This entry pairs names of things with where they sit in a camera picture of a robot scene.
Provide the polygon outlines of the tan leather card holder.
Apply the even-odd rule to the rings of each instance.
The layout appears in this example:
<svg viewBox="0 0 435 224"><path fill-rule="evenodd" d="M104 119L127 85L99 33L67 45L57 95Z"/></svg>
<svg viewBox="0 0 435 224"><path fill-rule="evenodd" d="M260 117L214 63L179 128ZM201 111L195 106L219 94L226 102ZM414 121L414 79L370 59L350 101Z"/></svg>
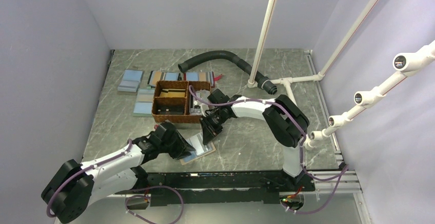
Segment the tan leather card holder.
<svg viewBox="0 0 435 224"><path fill-rule="evenodd" d="M181 165L186 165L196 159L209 155L216 150L213 142L209 142L206 145L203 144L202 133L193 135L192 137L188 138L186 141L195 150L190 152L191 153L190 156L180 159Z"/></svg>

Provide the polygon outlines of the blue credit cards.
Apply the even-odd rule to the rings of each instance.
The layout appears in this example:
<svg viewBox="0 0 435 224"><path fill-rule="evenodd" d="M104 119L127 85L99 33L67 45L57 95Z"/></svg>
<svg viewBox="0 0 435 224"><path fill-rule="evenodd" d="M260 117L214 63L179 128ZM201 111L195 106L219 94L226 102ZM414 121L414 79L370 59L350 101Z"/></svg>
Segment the blue credit cards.
<svg viewBox="0 0 435 224"><path fill-rule="evenodd" d="M192 152L192 159L196 159L205 155L208 155L215 151L215 146L213 142L208 143L207 145L203 145L203 135L202 133L198 133L189 139L187 142L195 148L195 151Z"/></svg>

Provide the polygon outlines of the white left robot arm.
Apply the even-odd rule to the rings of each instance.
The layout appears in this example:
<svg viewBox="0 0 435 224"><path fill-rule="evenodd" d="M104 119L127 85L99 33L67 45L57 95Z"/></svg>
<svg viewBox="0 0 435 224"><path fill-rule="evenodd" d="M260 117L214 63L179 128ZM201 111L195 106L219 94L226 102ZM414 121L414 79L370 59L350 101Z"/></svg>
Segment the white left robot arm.
<svg viewBox="0 0 435 224"><path fill-rule="evenodd" d="M41 193L46 214L61 223L70 223L88 206L111 194L132 191L146 197L146 191L163 185L150 183L142 165L160 154L179 160L194 151L175 125L166 121L147 135L129 139L125 147L106 156L85 162L68 160Z"/></svg>

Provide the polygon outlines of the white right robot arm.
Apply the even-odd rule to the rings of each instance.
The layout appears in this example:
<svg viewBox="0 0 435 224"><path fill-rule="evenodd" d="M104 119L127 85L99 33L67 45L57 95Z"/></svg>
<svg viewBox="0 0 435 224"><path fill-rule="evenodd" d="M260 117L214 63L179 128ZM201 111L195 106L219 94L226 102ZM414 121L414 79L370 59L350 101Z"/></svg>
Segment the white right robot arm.
<svg viewBox="0 0 435 224"><path fill-rule="evenodd" d="M209 144L231 118L253 118L264 121L274 138L283 146L283 185L294 191L302 185L302 152L300 143L307 138L310 124L308 117L284 94L272 99L247 98L241 95L229 97L215 89L207 97L209 102L196 100L212 106L200 118L203 144Z"/></svg>

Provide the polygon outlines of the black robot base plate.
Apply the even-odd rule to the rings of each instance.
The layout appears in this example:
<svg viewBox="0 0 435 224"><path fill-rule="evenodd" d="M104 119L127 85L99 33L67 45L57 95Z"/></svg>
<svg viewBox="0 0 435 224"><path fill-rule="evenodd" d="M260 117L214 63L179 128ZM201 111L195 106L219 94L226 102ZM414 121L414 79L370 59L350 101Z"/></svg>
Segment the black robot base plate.
<svg viewBox="0 0 435 224"><path fill-rule="evenodd" d="M148 193L153 207L180 202L169 187L176 189L185 203L279 204L286 194L315 190L312 179L305 174L292 178L283 170L262 170L148 173L146 180L140 179L131 190L122 193L144 193L146 187L151 187Z"/></svg>

